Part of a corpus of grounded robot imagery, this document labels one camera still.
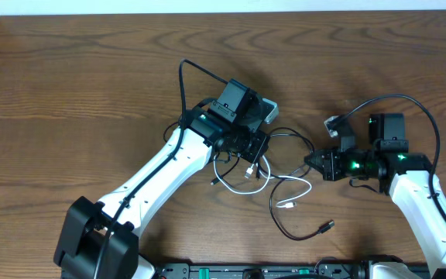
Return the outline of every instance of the white wall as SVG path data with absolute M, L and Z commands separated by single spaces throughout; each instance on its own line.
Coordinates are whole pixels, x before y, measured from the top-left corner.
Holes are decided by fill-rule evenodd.
M 0 0 L 0 16 L 446 9 L 446 0 Z

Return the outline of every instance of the wood tabletop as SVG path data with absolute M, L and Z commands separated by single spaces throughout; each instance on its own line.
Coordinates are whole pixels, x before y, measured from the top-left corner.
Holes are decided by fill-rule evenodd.
M 180 114 L 183 57 L 277 102 L 280 115 L 262 128 L 289 126 L 317 148 L 336 144 L 323 126 L 331 115 L 377 95 L 412 95 L 439 125 L 446 194 L 446 12 L 0 17 L 0 277 L 59 277 L 52 259 L 66 210 L 82 195 L 96 201 L 116 189 L 163 146 L 163 130 Z M 184 78 L 189 107 L 223 89 L 190 67 Z M 372 112 L 403 112 L 410 150 L 432 160 L 431 124 L 404 100 L 352 119 L 360 147 Z M 306 153 L 299 140 L 276 138 L 266 155 L 284 174 Z M 243 182 L 247 166 L 230 182 Z M 278 214 L 297 235 L 335 220 L 324 235 L 288 240 L 269 216 L 271 187 L 234 195 L 210 186 L 206 167 L 156 213 L 141 253 L 155 263 L 303 264 L 381 253 L 424 262 L 388 197 L 307 177 L 313 190 Z M 284 184 L 277 198 L 302 187 Z

